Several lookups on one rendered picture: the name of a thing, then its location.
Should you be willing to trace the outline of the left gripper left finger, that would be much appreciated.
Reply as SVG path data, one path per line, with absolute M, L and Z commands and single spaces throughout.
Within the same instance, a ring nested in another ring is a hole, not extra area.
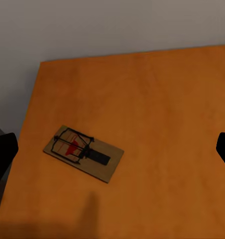
M 18 153 L 18 141 L 13 132 L 0 136 L 0 180 Z

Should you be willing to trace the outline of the mousetrap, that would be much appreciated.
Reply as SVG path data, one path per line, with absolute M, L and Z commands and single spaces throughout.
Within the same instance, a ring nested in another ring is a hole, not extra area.
M 109 183 L 124 150 L 62 125 L 43 152 Z

